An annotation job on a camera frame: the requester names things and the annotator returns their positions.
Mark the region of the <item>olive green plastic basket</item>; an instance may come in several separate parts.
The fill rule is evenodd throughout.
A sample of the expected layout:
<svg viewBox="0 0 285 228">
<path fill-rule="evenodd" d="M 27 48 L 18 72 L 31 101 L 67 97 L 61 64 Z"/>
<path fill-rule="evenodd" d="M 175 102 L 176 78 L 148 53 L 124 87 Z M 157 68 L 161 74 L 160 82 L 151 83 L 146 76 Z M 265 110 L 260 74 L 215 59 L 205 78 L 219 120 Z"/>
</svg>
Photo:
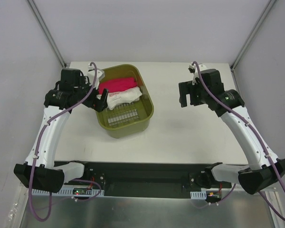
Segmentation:
<svg viewBox="0 0 285 228">
<path fill-rule="evenodd" d="M 147 87 L 140 75 L 139 70 L 129 64 L 112 66 L 104 69 L 104 78 L 101 83 L 113 79 L 134 78 L 142 96 L 132 103 L 123 103 L 113 110 L 108 108 L 97 112 L 97 120 L 102 128 L 113 138 L 122 138 L 134 133 L 144 131 L 150 122 L 154 112 L 154 106 Z"/>
</svg>

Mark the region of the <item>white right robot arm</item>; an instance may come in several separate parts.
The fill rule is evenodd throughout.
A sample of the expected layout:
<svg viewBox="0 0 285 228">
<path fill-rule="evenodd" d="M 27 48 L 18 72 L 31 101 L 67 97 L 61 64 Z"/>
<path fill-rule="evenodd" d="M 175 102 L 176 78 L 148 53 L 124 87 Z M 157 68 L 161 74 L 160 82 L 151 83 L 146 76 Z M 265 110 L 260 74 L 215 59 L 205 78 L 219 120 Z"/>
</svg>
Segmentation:
<svg viewBox="0 0 285 228">
<path fill-rule="evenodd" d="M 197 184 L 213 188 L 222 181 L 232 182 L 253 195 L 276 183 L 278 174 L 285 175 L 285 159 L 278 158 L 263 141 L 239 93 L 224 89 L 216 69 L 205 69 L 201 76 L 193 66 L 189 71 L 194 74 L 193 80 L 179 83 L 181 106 L 207 105 L 231 130 L 248 162 L 247 165 L 214 163 L 196 178 Z"/>
</svg>

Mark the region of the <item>white t shirt red print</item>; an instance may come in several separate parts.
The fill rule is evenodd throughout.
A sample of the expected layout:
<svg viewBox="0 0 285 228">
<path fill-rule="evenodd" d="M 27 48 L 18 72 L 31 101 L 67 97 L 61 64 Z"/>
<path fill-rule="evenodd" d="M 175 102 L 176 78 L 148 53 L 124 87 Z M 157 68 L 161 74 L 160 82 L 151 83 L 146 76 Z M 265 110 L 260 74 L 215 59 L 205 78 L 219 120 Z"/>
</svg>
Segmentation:
<svg viewBox="0 0 285 228">
<path fill-rule="evenodd" d="M 107 108 L 113 110 L 121 104 L 130 104 L 139 101 L 142 95 L 139 87 L 130 88 L 122 92 L 108 93 Z"/>
</svg>

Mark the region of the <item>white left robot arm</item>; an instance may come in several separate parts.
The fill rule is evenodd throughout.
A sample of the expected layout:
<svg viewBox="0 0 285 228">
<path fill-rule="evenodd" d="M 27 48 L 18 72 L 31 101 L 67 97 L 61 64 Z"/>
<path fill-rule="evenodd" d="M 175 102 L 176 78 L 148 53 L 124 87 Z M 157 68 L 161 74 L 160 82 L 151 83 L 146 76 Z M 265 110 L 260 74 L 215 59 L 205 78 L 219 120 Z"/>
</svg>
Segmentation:
<svg viewBox="0 0 285 228">
<path fill-rule="evenodd" d="M 60 80 L 45 95 L 44 114 L 38 136 L 23 164 L 16 164 L 14 174 L 28 189 L 57 193 L 69 181 L 85 185 L 91 173 L 79 161 L 55 166 L 55 154 L 63 128 L 72 110 L 80 104 L 97 112 L 107 107 L 108 91 L 99 93 L 105 72 L 89 66 L 87 75 L 79 69 L 62 69 Z"/>
</svg>

